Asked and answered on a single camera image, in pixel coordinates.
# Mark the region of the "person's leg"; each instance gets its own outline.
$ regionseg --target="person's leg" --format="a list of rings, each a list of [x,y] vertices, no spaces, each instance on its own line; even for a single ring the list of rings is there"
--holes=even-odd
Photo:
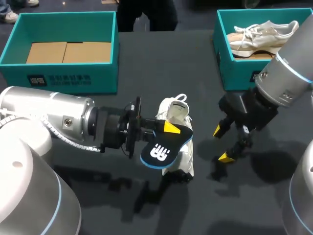
[[[0,20],[8,24],[14,24],[18,19],[18,15],[15,14],[6,0],[0,0]]]
[[[139,0],[120,0],[116,19],[119,32],[132,32],[136,18],[142,14]]]
[[[150,20],[150,31],[174,31],[177,24],[177,12],[173,0],[144,1],[143,13]]]
[[[4,18],[11,11],[10,5],[6,3],[6,0],[0,0],[0,17]]]

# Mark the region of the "sneaker on floor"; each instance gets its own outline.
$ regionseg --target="sneaker on floor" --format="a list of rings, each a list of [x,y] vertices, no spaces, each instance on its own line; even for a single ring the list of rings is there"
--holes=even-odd
[[[7,24],[14,24],[18,20],[18,14],[15,14],[13,11],[9,12],[4,17],[4,22]]]
[[[274,24],[267,21],[248,28],[235,26],[236,33],[228,34],[227,39],[231,52],[240,57],[248,58],[257,51],[276,54],[298,28],[297,21],[290,24]]]
[[[27,5],[29,7],[39,6],[39,0],[27,0]]]
[[[179,94],[175,98],[165,98],[160,104],[156,118],[158,120],[167,120],[173,124],[184,125],[192,130],[189,106],[185,103],[186,99],[187,96],[185,94]],[[162,170],[162,175],[164,176],[165,174],[171,175],[171,177],[174,177],[174,181],[179,182],[188,182],[193,178],[192,140],[181,148],[174,164]]]

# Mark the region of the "black pants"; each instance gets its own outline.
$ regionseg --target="black pants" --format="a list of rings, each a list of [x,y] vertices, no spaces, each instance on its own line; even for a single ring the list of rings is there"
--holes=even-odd
[[[120,0],[116,13],[118,31],[132,32],[142,13],[150,20],[150,31],[174,31],[178,23],[173,0]]]

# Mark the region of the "cable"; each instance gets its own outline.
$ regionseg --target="cable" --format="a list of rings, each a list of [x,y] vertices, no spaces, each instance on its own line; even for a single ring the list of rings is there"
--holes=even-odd
[[[129,157],[129,154],[125,153],[125,150],[123,149],[123,146],[121,146],[121,149],[122,149],[122,152],[123,152],[127,157]]]
[[[6,117],[5,119],[0,121],[0,128],[2,128],[5,124],[17,119],[18,117],[14,116],[14,115],[10,115],[8,117]]]
[[[5,125],[6,123],[8,123],[8,121],[12,121],[12,120],[19,118],[19,117],[24,117],[24,118],[28,118],[28,119],[38,119],[46,126],[47,129],[49,129],[57,138],[59,138],[63,142],[65,142],[65,143],[67,143],[67,144],[69,144],[75,148],[79,148],[79,149],[83,149],[83,150],[87,150],[87,151],[91,151],[91,152],[100,152],[100,149],[97,147],[81,145],[81,144],[75,143],[75,142],[71,141],[70,139],[66,138],[57,129],[55,129],[53,127],[53,125],[47,120],[46,116],[38,117],[36,115],[30,115],[30,114],[21,115],[21,114],[17,114],[16,112],[11,112],[8,110],[3,110],[3,109],[0,109],[0,113],[10,115],[10,116],[6,117],[5,119],[3,119],[2,121],[0,121],[0,127]]]

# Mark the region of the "silver cylinder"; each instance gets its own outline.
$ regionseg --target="silver cylinder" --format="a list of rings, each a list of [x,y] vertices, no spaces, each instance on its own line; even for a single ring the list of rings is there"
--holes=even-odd
[[[46,115],[54,128],[73,141],[83,141],[88,135],[86,116],[93,107],[91,98],[32,88],[8,87],[0,94],[0,109]]]
[[[290,181],[282,216],[288,235],[313,234],[313,142]]]
[[[310,15],[256,78],[259,91],[273,104],[289,107],[310,87],[312,28]]]
[[[78,235],[81,209],[71,188],[29,146],[0,131],[0,234]]]

